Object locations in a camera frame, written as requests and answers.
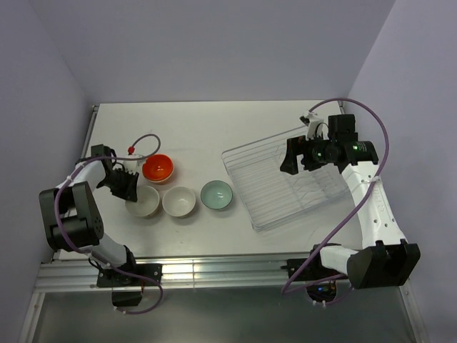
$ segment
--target table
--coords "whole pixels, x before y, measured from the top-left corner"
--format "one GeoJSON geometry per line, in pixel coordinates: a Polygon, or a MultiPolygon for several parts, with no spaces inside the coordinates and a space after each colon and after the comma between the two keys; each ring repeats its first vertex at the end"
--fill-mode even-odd
{"type": "MultiPolygon", "coordinates": [[[[269,232],[256,233],[247,211],[234,192],[233,203],[224,212],[207,209],[199,199],[203,185],[220,179],[233,184],[221,153],[301,125],[299,117],[317,101],[174,102],[149,104],[101,104],[93,122],[88,147],[105,144],[118,156],[126,155],[133,141],[146,133],[161,137],[161,153],[175,164],[173,179],[154,185],[161,197],[167,189],[181,185],[197,197],[189,218],[170,217],[163,209],[150,219],[131,217],[124,201],[104,187],[94,193],[105,232],[125,244],[136,257],[198,257],[237,254],[308,252],[352,209],[353,200],[338,202],[307,214],[269,232]]],[[[340,114],[337,103],[326,104],[318,114],[340,114]]],[[[136,149],[148,154],[156,146],[153,138],[136,149]]],[[[140,176],[139,184],[150,184],[140,176]]],[[[352,219],[332,240],[352,249],[361,248],[358,218],[352,219]]],[[[60,259],[81,259],[62,252],[60,259]]]]}

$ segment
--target clear plastic dish rack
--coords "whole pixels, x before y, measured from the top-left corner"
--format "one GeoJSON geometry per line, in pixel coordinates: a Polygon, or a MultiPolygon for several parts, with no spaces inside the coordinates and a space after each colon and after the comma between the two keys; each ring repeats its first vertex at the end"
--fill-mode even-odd
{"type": "Polygon", "coordinates": [[[222,153],[236,191],[248,210],[253,229],[277,227],[292,216],[342,197],[348,187],[334,165],[289,175],[279,170],[288,138],[306,134],[299,127],[222,153]]]}

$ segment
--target light purple wall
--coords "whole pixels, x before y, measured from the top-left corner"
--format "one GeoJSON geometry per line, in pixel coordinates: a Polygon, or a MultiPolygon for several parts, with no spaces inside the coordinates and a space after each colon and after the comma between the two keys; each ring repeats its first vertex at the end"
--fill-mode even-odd
{"type": "Polygon", "coordinates": [[[49,248],[38,194],[79,156],[90,107],[24,0],[0,8],[0,331],[16,342],[49,248]]]}
{"type": "MultiPolygon", "coordinates": [[[[432,342],[457,342],[456,13],[452,0],[397,0],[350,93],[390,133],[383,180],[398,223],[421,248],[411,278],[432,342]]],[[[382,150],[375,121],[349,108],[382,150]]]]}
{"type": "Polygon", "coordinates": [[[31,0],[94,102],[347,95],[394,0],[31,0]]]}

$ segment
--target white bowl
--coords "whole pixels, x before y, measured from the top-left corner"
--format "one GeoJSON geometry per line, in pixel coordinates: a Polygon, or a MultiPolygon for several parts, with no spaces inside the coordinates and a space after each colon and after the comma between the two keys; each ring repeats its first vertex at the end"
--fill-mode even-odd
{"type": "Polygon", "coordinates": [[[135,217],[147,218],[156,213],[159,204],[159,193],[151,186],[136,188],[137,202],[126,202],[127,211],[135,217]]]}
{"type": "Polygon", "coordinates": [[[194,192],[186,187],[173,187],[165,193],[162,206],[166,213],[172,217],[184,217],[195,207],[194,192]]]}

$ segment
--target robotic arm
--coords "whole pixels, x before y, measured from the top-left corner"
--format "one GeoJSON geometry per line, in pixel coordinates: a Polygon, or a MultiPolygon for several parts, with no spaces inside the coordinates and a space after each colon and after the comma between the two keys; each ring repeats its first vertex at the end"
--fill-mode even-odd
{"type": "Polygon", "coordinates": [[[280,170],[298,173],[297,156],[303,155],[304,170],[313,171],[333,163],[346,181],[355,204],[359,204],[374,182],[370,197],[358,211],[362,228],[362,250],[328,244],[312,262],[314,268],[336,270],[348,276],[355,289],[401,286],[421,255],[417,244],[409,244],[398,227],[388,204],[383,184],[376,177],[378,155],[369,141],[359,141],[353,114],[328,118],[328,139],[323,123],[312,112],[301,121],[306,136],[288,139],[286,158],[280,170]]]}
{"type": "MultiPolygon", "coordinates": [[[[155,154],[160,147],[160,140],[156,138],[159,146],[152,154],[155,154]]],[[[86,162],[87,159],[84,159],[76,165],[75,171],[71,174],[73,179],[69,177],[56,188],[40,193],[41,215],[49,246],[54,250],[77,251],[88,256],[89,263],[100,271],[98,287],[141,286],[143,289],[144,286],[158,286],[159,300],[152,307],[138,312],[123,308],[137,306],[141,301],[142,291],[112,292],[111,301],[119,311],[124,314],[146,313],[158,306],[163,295],[163,289],[160,286],[161,265],[137,264],[128,247],[116,243],[104,233],[103,221],[92,195],[95,189],[105,186],[115,197],[131,202],[138,201],[136,184],[139,174],[127,171],[123,165],[115,169],[115,159],[138,160],[117,158],[115,151],[108,146],[93,146],[90,161],[86,162]]]]}
{"type": "MultiPolygon", "coordinates": [[[[115,156],[114,150],[108,146],[97,145],[91,148],[92,157],[115,156]]],[[[102,186],[110,188],[111,193],[118,198],[136,202],[136,183],[139,174],[131,174],[123,169],[115,169],[112,160],[104,159],[95,161],[85,166],[74,178],[72,183],[65,188],[59,202],[61,216],[76,210],[76,214],[61,218],[66,233],[70,240],[86,252],[96,252],[94,255],[110,261],[113,267],[120,267],[125,271],[133,271],[135,259],[129,249],[116,243],[104,233],[103,221],[96,206],[92,192],[102,186]]],[[[44,230],[49,246],[54,249],[63,249],[72,252],[73,249],[66,243],[58,228],[54,201],[57,191],[63,183],[56,188],[42,191],[39,195],[41,214],[44,230]]],[[[110,269],[103,261],[98,261],[105,269],[110,269]]]]}

